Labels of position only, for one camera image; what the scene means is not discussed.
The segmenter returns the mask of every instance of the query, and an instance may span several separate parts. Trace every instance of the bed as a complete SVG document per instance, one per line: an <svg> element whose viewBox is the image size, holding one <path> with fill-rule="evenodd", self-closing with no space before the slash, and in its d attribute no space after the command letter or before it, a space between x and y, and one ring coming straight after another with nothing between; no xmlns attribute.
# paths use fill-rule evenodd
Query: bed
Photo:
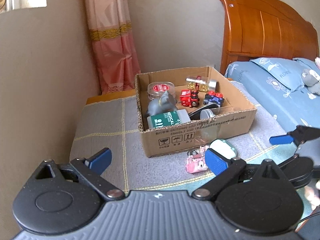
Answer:
<svg viewBox="0 0 320 240"><path fill-rule="evenodd" d="M254 58L319 56L317 32L292 7L279 0L220 0L225 26L220 72L240 82L285 131L296 125L320 127L320 97L302 87L292 91Z"/></svg>

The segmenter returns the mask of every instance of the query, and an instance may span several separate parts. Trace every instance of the bed frame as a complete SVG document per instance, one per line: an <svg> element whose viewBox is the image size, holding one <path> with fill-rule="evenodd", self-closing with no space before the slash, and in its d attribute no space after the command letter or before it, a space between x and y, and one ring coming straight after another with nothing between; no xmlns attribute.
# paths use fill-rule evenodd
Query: bed frame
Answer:
<svg viewBox="0 0 320 240"><path fill-rule="evenodd" d="M279 0L220 0L225 9L221 74L234 61L319 56L316 30Z"/></svg>

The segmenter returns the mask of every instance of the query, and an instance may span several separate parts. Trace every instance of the gold beads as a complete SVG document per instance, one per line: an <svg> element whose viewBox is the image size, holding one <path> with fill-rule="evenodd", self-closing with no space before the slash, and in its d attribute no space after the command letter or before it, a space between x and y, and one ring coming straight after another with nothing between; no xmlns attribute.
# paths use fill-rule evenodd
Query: gold beads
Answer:
<svg viewBox="0 0 320 240"><path fill-rule="evenodd" d="M196 83L195 82L188 83L188 89L197 90L196 89ZM209 91L209 85L208 84L199 84L199 89L198 90L202 91L202 92L208 92Z"/></svg>

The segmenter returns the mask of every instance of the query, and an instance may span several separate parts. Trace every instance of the blue pillow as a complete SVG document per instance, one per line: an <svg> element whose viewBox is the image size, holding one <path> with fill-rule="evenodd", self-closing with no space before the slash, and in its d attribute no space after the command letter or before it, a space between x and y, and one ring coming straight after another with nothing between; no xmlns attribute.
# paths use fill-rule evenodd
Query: blue pillow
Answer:
<svg viewBox="0 0 320 240"><path fill-rule="evenodd" d="M314 61L303 57L295 57L293 58L293 60L297 61L300 65L304 66L305 68L311 68L312 70L316 71L318 75L320 75L320 69L318 69Z"/></svg>
<svg viewBox="0 0 320 240"><path fill-rule="evenodd" d="M305 67L294 60L261 57L250 61L268 71L292 92L304 86L301 75Z"/></svg>

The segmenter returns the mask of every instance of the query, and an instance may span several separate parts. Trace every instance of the beige wall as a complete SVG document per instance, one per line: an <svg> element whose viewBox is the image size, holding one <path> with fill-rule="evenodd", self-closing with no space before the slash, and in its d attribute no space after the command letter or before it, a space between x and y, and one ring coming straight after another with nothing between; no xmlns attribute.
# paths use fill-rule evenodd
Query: beige wall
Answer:
<svg viewBox="0 0 320 240"><path fill-rule="evenodd" d="M320 36L320 0L282 0ZM141 71L215 64L220 68L224 10L219 0L128 0Z"/></svg>
<svg viewBox="0 0 320 240"><path fill-rule="evenodd" d="M11 205L46 158L68 161L86 99L98 95L83 0L0 14L0 239Z"/></svg>

